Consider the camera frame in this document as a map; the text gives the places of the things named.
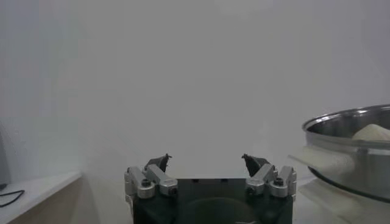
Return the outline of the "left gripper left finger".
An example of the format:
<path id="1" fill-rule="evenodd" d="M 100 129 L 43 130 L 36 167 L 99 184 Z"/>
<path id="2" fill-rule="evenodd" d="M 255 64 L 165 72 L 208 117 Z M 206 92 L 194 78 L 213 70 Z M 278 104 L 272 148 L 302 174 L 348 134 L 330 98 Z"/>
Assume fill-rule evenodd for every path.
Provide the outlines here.
<path id="1" fill-rule="evenodd" d="M 130 198 L 150 199 L 159 191 L 164 196 L 175 196 L 178 180 L 166 174 L 170 158 L 170 155 L 165 154 L 150 159 L 142 169 L 137 166 L 128 167 L 124 172 L 126 195 Z"/>

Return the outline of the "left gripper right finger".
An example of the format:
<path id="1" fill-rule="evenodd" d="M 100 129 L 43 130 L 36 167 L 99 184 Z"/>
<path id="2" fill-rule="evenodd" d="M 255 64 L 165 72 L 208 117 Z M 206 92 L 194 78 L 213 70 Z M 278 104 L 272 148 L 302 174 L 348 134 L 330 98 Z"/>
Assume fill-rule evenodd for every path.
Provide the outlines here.
<path id="1" fill-rule="evenodd" d="M 296 197 L 297 173 L 291 166 L 283 166 L 280 171 L 264 158 L 257 158 L 244 154 L 249 173 L 249 178 L 245 180 L 246 194 L 258 196 L 264 194 L 267 189 L 271 196 L 285 198 Z"/>

